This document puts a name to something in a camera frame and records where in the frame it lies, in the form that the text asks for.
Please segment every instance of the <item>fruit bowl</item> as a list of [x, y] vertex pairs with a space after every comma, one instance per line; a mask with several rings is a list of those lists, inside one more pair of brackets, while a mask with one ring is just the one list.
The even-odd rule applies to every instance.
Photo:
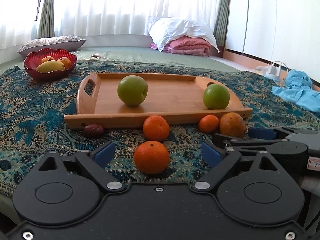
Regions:
[[[36, 71], [36, 68], [40, 65], [41, 60], [45, 56], [51, 56], [54, 60], [58, 60], [61, 57], [67, 57], [71, 61], [71, 67], [66, 70], [54, 70], [48, 73], [41, 73]], [[71, 54], [65, 49], [41, 49], [36, 52], [30, 52], [26, 59], [23, 61], [24, 68], [28, 75], [38, 81], [53, 81], [68, 76], [76, 67], [77, 57]]]

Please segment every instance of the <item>purple fruit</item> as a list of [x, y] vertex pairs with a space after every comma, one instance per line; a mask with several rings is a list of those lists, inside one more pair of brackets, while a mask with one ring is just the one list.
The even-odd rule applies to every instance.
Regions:
[[83, 134], [87, 138], [99, 138], [103, 135], [103, 127], [97, 124], [88, 124], [84, 127]]

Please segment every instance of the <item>folded pink quilt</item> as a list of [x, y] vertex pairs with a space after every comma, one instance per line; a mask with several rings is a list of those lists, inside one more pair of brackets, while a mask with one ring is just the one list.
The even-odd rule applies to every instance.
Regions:
[[[158, 49], [155, 43], [151, 43], [150, 47], [153, 49]], [[188, 36], [183, 36], [166, 44], [163, 52], [172, 54], [209, 56], [210, 48], [211, 44], [202, 38], [190, 38]]]

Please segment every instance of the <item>label sticker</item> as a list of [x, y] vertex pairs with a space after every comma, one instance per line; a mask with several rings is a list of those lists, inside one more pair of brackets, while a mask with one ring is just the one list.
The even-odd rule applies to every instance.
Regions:
[[320, 158], [309, 157], [307, 170], [320, 171]]

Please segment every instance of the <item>green apple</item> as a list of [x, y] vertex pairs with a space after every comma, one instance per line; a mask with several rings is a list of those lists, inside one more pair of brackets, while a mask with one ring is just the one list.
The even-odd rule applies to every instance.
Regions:
[[219, 84], [209, 85], [203, 94], [203, 103], [209, 109], [225, 109], [230, 101], [228, 89]]
[[118, 96], [128, 106], [138, 106], [147, 97], [148, 84], [139, 76], [124, 77], [118, 84]]

